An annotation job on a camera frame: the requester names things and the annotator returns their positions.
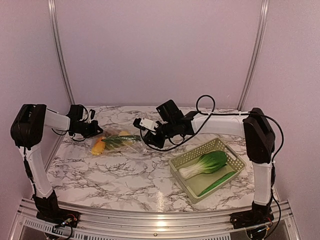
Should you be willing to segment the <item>clear zip top bag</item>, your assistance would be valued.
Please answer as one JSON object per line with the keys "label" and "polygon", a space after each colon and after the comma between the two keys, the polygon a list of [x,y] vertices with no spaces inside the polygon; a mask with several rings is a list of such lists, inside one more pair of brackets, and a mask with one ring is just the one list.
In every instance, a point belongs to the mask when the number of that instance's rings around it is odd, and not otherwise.
{"label": "clear zip top bag", "polygon": [[93,139],[89,152],[93,156],[102,156],[120,152],[142,153],[144,149],[139,134],[125,128],[108,127]]}

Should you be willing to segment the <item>green fake bok choy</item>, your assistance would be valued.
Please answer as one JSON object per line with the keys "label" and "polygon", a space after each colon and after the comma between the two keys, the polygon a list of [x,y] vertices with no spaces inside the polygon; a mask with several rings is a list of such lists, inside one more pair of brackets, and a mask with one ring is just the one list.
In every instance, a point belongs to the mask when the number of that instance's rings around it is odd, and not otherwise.
{"label": "green fake bok choy", "polygon": [[203,154],[197,163],[178,170],[184,179],[190,179],[199,174],[211,174],[227,164],[227,154],[224,151],[216,150]]}

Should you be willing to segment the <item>green fake cucumber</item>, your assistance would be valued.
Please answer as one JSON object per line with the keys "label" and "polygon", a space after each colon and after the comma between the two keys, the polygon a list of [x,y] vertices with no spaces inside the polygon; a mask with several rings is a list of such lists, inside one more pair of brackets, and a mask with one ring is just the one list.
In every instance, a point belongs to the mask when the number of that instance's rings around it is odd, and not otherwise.
{"label": "green fake cucumber", "polygon": [[202,192],[200,192],[197,196],[200,197],[200,196],[206,194],[207,192],[211,191],[212,189],[216,188],[217,186],[219,186],[220,184],[222,184],[223,182],[225,182],[226,180],[231,178],[235,173],[236,173],[235,171],[231,171],[231,172],[225,174],[224,176],[222,176],[221,178],[219,178],[218,180],[213,182],[206,189],[204,189]]}

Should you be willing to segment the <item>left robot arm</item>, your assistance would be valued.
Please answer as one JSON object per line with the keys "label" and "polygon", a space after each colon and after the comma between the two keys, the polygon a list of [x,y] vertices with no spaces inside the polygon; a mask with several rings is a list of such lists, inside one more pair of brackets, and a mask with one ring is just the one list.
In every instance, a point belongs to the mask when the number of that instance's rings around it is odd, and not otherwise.
{"label": "left robot arm", "polygon": [[10,135],[22,156],[25,171],[33,185],[33,199],[38,212],[53,223],[63,219],[63,209],[48,180],[41,151],[44,128],[48,127],[70,136],[88,139],[103,132],[94,119],[95,110],[81,104],[70,106],[67,115],[61,115],[45,104],[23,104],[10,129]]}

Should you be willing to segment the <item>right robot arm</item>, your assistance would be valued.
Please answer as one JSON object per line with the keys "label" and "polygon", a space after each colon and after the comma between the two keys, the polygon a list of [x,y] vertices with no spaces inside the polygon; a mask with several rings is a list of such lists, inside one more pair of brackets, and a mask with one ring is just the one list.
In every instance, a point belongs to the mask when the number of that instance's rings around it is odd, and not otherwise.
{"label": "right robot arm", "polygon": [[198,109],[183,114],[173,100],[168,100],[156,109],[162,121],[140,118],[134,125],[146,134],[141,138],[151,149],[163,151],[165,141],[174,136],[199,134],[230,135],[246,143],[246,154],[252,162],[254,173],[255,206],[247,219],[258,224],[267,216],[267,207],[273,198],[273,158],[275,156],[275,133],[260,108],[237,113],[203,113]]}

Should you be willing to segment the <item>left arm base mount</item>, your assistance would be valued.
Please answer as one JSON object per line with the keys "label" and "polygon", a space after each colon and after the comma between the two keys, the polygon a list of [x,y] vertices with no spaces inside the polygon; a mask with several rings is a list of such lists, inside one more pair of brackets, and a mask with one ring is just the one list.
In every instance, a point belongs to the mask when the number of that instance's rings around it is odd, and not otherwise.
{"label": "left arm base mount", "polygon": [[56,228],[64,226],[76,228],[80,213],[78,211],[63,208],[44,209],[39,210],[36,217],[40,220],[55,224]]}

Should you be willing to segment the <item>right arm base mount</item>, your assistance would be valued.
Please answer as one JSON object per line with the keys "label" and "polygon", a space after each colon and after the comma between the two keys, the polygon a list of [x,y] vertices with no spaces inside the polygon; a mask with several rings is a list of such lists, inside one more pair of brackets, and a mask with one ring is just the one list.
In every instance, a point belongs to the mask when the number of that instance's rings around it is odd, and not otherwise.
{"label": "right arm base mount", "polygon": [[248,228],[264,223],[269,223],[274,220],[274,215],[271,210],[263,213],[261,211],[246,210],[235,212],[230,215],[230,223],[234,229]]}

